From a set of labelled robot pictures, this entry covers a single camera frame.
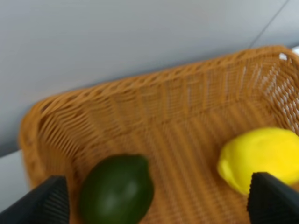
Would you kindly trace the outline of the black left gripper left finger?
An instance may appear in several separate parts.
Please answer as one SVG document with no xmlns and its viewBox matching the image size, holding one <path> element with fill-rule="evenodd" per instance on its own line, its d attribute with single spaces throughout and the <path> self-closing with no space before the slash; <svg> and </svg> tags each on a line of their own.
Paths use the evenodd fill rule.
<svg viewBox="0 0 299 224">
<path fill-rule="evenodd" d="M 0 213 L 2 224 L 68 224 L 70 201 L 64 176 L 49 177 Z"/>
</svg>

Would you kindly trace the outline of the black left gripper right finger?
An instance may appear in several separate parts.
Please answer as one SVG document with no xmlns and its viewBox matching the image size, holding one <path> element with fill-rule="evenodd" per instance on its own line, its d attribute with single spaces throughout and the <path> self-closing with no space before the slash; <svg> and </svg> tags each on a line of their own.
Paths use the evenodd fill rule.
<svg viewBox="0 0 299 224">
<path fill-rule="evenodd" d="M 299 193 L 269 173 L 254 173 L 247 211 L 252 224 L 297 224 Z"/>
</svg>

